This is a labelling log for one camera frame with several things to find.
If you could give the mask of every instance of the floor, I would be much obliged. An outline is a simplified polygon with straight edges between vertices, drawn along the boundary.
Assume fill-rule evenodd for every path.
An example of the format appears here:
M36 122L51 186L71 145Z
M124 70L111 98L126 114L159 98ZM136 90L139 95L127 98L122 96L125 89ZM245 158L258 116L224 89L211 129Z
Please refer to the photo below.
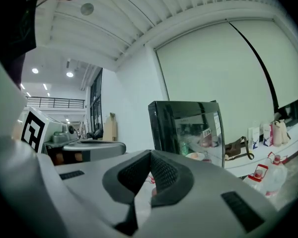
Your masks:
M288 169L286 182L276 196L269 198L277 210L298 198L298 155L285 167Z

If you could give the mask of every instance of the cardboard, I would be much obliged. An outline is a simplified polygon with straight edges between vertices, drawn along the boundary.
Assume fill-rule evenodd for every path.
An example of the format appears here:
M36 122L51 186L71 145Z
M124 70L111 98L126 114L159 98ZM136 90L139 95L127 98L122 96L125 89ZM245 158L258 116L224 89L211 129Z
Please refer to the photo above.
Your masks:
M104 124L104 141L117 141L117 122L114 113L110 113Z

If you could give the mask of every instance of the black railing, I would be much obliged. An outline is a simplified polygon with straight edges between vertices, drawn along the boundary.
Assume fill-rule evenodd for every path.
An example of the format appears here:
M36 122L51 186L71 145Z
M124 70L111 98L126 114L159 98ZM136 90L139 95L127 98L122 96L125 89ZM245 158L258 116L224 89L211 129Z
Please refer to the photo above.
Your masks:
M67 108L83 109L85 100L63 99L63 98L44 98L44 97L27 97L26 107L34 108Z

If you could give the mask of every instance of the window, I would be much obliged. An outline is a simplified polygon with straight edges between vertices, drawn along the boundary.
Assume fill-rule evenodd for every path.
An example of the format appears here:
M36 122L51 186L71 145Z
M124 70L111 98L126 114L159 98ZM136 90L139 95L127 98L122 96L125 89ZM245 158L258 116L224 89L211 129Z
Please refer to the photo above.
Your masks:
M103 69L99 72L93 85L90 88L90 121L92 131L103 127L101 114L101 76Z

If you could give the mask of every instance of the plastic bottle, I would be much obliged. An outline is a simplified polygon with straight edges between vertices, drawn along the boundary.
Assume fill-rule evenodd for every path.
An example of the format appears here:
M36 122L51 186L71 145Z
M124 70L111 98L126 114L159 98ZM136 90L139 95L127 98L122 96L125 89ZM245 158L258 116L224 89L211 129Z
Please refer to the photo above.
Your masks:
M280 155L275 155L273 163L269 165L264 185L266 197L272 197L278 193L287 178L287 168L280 161Z
M267 166L265 166L265 165L259 165L259 166L266 169L266 172L267 172L267 170L268 170ZM265 189L265 185L263 183L263 178L264 178L265 174L263 175L262 170L256 169L254 175L248 175L244 179L244 182L247 183L249 186L251 186L253 189L260 192L261 194L265 195L266 189Z

